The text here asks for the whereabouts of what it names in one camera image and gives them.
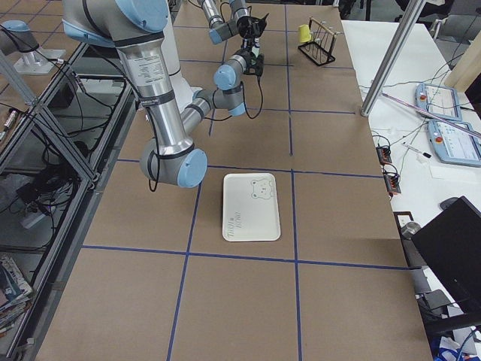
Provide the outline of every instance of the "pen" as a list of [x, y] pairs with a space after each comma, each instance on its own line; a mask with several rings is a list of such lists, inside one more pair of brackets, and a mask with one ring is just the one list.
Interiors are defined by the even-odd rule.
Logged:
[[422, 154], [422, 155], [425, 156], [426, 158], [431, 158], [431, 154], [426, 153], [426, 152], [422, 152], [421, 150], [413, 147], [411, 144], [408, 144], [408, 143], [404, 142], [403, 145], [404, 145], [407, 149], [411, 149], [413, 152]]

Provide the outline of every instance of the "yellow cup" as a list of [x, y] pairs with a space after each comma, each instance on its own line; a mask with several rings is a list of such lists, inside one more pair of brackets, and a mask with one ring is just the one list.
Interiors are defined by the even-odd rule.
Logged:
[[309, 26], [307, 24], [303, 24], [299, 26], [298, 34], [299, 34], [300, 43], [307, 43], [312, 38], [312, 35], [310, 34]]

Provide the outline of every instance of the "brown cardboard tabletop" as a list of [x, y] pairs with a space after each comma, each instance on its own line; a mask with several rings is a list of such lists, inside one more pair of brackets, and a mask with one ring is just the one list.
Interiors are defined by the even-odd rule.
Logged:
[[[345, 39], [326, 68], [297, 50], [309, 16], [342, 32], [337, 9], [252, 12], [270, 14], [263, 112], [204, 120], [192, 134], [209, 159], [202, 184], [154, 194], [138, 165], [152, 138], [138, 112], [38, 360], [431, 359]], [[185, 3], [174, 32], [183, 76], [213, 89], [240, 42], [214, 47], [206, 24]], [[256, 79], [244, 83], [255, 114]], [[227, 242], [222, 180], [259, 172], [276, 179], [281, 236]]]

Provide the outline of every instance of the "wire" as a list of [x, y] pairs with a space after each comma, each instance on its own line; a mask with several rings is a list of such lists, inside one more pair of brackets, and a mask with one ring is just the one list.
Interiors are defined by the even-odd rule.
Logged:
[[[464, 53], [459, 54], [459, 55], [455, 56], [454, 58], [452, 58], [451, 60], [445, 62], [440, 68], [438, 68], [436, 70], [433, 77], [430, 77], [426, 80], [409, 80], [409, 81], [404, 81], [404, 82], [400, 82], [400, 83], [385, 85], [385, 86], [383, 86], [383, 88], [392, 88], [394, 86], [412, 84], [412, 83], [426, 83], [427, 81], [429, 81], [429, 83], [432, 83], [435, 79], [438, 79], [438, 78], [446, 75], [447, 72], [449, 72], [449, 69], [448, 69], [444, 73], [442, 73], [441, 75], [437, 75], [437, 73], [439, 73], [440, 70], [442, 70], [446, 65], [449, 65], [451, 62], [453, 62], [454, 60], [456, 60], [457, 58], [459, 58], [460, 56], [463, 56], [463, 55], [464, 55]], [[370, 86], [364, 86], [364, 85], [359, 85], [359, 87], [364, 88], [364, 89], [370, 89], [371, 88]]]
[[228, 5], [228, 2], [221, 2], [220, 3], [220, 16], [222, 17], [222, 21], [225, 23], [225, 17], [224, 17], [224, 14], [222, 12], [222, 6], [227, 4]]
[[423, 126], [425, 126], [426, 124], [428, 124], [428, 122], [423, 122], [420, 126], [418, 126], [417, 128], [415, 128], [413, 131], [407, 133], [406, 135], [403, 135], [401, 138], [399, 138], [397, 141], [393, 141], [391, 143], [391, 145], [394, 145], [396, 143], [399, 143], [400, 141], [403, 141], [406, 137], [409, 137], [411, 134], [413, 134], [415, 131], [417, 130], [420, 130]]
[[461, 347], [459, 348], [459, 353], [458, 353], [458, 357], [456, 357], [456, 361], [460, 361], [461, 358], [462, 358], [462, 355], [463, 355], [463, 350], [464, 350], [464, 346], [466, 346], [467, 344], [467, 341], [474, 336], [474, 334], [476, 333], [478, 329], [475, 328], [473, 331], [471, 331], [471, 333], [464, 339], [463, 343], [461, 344]]
[[12, 205], [14, 205], [14, 203], [15, 203], [16, 201], [19, 200], [19, 198], [20, 198], [19, 196], [15, 197], [15, 199], [14, 199], [7, 207], [3, 208], [3, 209], [0, 211], [0, 214], [3, 213], [3, 212], [5, 212], [5, 211], [7, 211], [7, 210], [9, 210], [10, 207], [11, 207]]
[[[2, 24], [0, 24], [0, 28], [2, 28], [3, 30], [5, 30], [10, 36], [9, 38], [14, 37], [16, 38], [17, 40], [21, 41], [22, 43], [26, 44], [26, 45], [29, 45], [26, 41], [24, 41], [22, 38], [16, 36], [13, 32], [11, 32], [10, 30], [8, 30], [7, 28], [5, 28]], [[17, 42], [14, 42], [15, 43], [15, 46], [17, 47], [18, 50], [20, 50], [20, 48], [18, 47], [18, 43]], [[62, 69], [62, 66], [58, 66], [56, 64], [56, 60], [57, 59], [50, 59], [50, 58], [47, 58], [44, 54], [42, 54], [40, 51], [38, 51], [37, 49], [33, 49], [38, 55], [42, 56], [43, 58], [45, 58], [48, 62], [52, 63], [53, 66], [55, 66], [57, 69], [59, 69], [59, 71], [63, 74], [63, 76], [65, 77], [65, 79], [67, 79], [67, 81], [72, 85], [72, 89], [75, 89], [75, 84], [74, 82], [72, 81], [72, 79], [68, 76], [68, 74]], [[82, 105], [80, 104], [80, 100], [78, 98], [78, 95], [77, 95], [77, 92], [74, 92], [74, 95], [75, 95], [75, 99], [77, 100], [77, 103], [78, 103], [78, 107], [79, 107], [79, 111], [80, 111], [80, 121], [81, 121], [81, 127], [83, 128], [83, 109], [82, 109]], [[50, 125], [47, 124], [47, 126], [50, 128], [50, 130], [52, 130], [53, 132], [55, 132], [51, 127]]]
[[15, 108], [13, 105], [9, 105], [9, 104], [4, 103], [4, 102], [0, 102], [0, 105], [4, 105], [5, 107], [12, 108], [12, 109], [14, 109], [15, 111], [22, 112], [20, 109]]
[[202, 9], [202, 6], [198, 6], [197, 4], [194, 4], [190, 0], [187, 0], [191, 5], [194, 5], [196, 8]]
[[[373, 138], [374, 138], [374, 137], [378, 137], [378, 138], [380, 138], [380, 139], [386, 140], [386, 141], [388, 142], [388, 145], [387, 145], [387, 146], [388, 146], [388, 147], [391, 147], [391, 142], [390, 142], [389, 139], [386, 138], [384, 135], [381, 135], [381, 134], [377, 133], [377, 134], [374, 134], [374, 135], [373, 135]], [[379, 139], [378, 139], [378, 141], [377, 141], [377, 146], [378, 146], [378, 147], [381, 146], [381, 144], [379, 143]]]
[[97, 99], [95, 96], [91, 96], [89, 93], [84, 93], [86, 97], [88, 98], [91, 98], [92, 100], [94, 100], [95, 102], [99, 103], [100, 105], [104, 105], [106, 108], [109, 108], [110, 111], [113, 111], [113, 107], [109, 104], [105, 104], [104, 102], [102, 102], [101, 100]]
[[262, 106], [264, 105], [264, 93], [262, 92], [262, 87], [261, 87], [261, 77], [257, 77], [257, 85], [259, 86], [259, 92], [261, 93], [261, 105], [259, 106], [259, 111], [256, 113], [256, 115], [251, 116], [249, 114], [249, 111], [247, 110], [247, 104], [246, 104], [246, 93], [244, 89], [244, 82], [240, 82], [240, 86], [242, 87], [242, 99], [244, 101], [244, 108], [246, 110], [246, 114], [249, 117], [249, 119], [255, 119], [257, 118], [261, 111], [262, 111]]
[[142, 98], [141, 94], [139, 93], [139, 91], [137, 90], [137, 88], [135, 87], [135, 85], [132, 83], [132, 81], [129, 79], [129, 77], [126, 75], [126, 73], [117, 66], [117, 64], [113, 61], [111, 61], [110, 59], [108, 59], [107, 57], [103, 56], [97, 49], [95, 49], [92, 45], [89, 46], [90, 49], [92, 49], [92, 51], [97, 54], [101, 59], [103, 59], [105, 62], [108, 62], [110, 65], [112, 65], [124, 78], [125, 80], [127, 80], [127, 83], [129, 83], [130, 87], [132, 88], [132, 91], [137, 94], [137, 96], [139, 98]]
[[[414, 142], [414, 140], [416, 139], [416, 137], [418, 136], [419, 132], [421, 132], [421, 128], [424, 124], [422, 124], [421, 126], [418, 127], [418, 129], [415, 131], [416, 134], [413, 136], [413, 139], [411, 139], [410, 143], [409, 144], [412, 144]], [[399, 171], [399, 177], [401, 176], [401, 173], [403, 171], [403, 168], [404, 168], [404, 160], [406, 159], [406, 155], [407, 153], [409, 152], [409, 148], [406, 149], [406, 151], [404, 152], [404, 155], [403, 155], [403, 158], [401, 160], [401, 170]]]
[[[140, 92], [137, 90], [137, 88], [135, 87], [135, 85], [132, 83], [132, 81], [129, 79], [129, 77], [127, 77], [126, 73], [123, 72], [123, 70], [121, 68], [119, 68], [114, 62], [112, 62], [111, 60], [109, 60], [108, 58], [106, 58], [105, 56], [103, 56], [102, 54], [100, 54], [99, 51], [97, 51], [92, 45], [90, 46], [90, 48], [93, 50], [94, 53], [96, 53], [98, 56], [100, 56], [104, 61], [108, 62], [110, 65], [112, 65], [126, 80], [127, 82], [129, 83], [130, 87], [132, 88], [132, 91], [137, 94], [138, 98], [141, 99], [142, 98], [142, 95], [140, 94]], [[150, 119], [150, 123], [152, 125], [152, 130], [153, 130], [153, 137], [156, 141], [156, 150], [159, 151], [159, 136], [157, 135], [157, 129], [156, 129], [156, 126], [155, 124], [153, 123], [153, 115], [152, 115], [152, 111], [150, 110], [150, 108], [148, 107], [145, 107], [145, 111], [147, 112], [147, 115]], [[152, 185], [152, 180], [149, 179], [149, 190], [150, 192], [155, 192], [157, 190], [157, 186], [159, 185], [159, 178], [160, 178], [160, 158], [159, 158], [159, 155], [157, 153], [155, 153], [156, 155], [156, 158], [157, 158], [157, 174], [156, 174], [156, 179], [154, 180], [155, 184]]]
[[214, 119], [214, 118], [209, 118], [209, 117], [204, 117], [204, 119], [207, 120], [212, 120], [213, 122], [223, 122], [224, 120], [231, 119], [232, 115], [229, 115], [228, 117], [222, 118], [222, 119]]
[[[153, 137], [156, 140], [156, 151], [159, 151], [159, 136], [157, 135], [157, 128], [156, 125], [153, 122], [153, 115], [152, 112], [150, 111], [150, 108], [145, 108], [145, 111], [147, 112], [147, 115], [149, 116], [150, 123], [152, 125], [153, 129]], [[157, 158], [157, 174], [156, 174], [156, 179], [154, 180], [155, 184], [152, 186], [152, 180], [149, 178], [149, 190], [150, 192], [155, 192], [157, 190], [157, 187], [159, 186], [159, 178], [160, 178], [160, 157], [159, 155], [154, 152], [154, 155]]]

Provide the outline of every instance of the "connector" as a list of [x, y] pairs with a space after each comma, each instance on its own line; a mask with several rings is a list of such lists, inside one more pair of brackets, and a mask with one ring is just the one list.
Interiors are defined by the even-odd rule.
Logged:
[[376, 147], [377, 158], [379, 159], [380, 165], [391, 164], [391, 151], [389, 147], [378, 146]]
[[386, 189], [390, 196], [401, 194], [401, 188], [399, 187], [399, 176], [384, 174], [384, 183], [386, 183]]

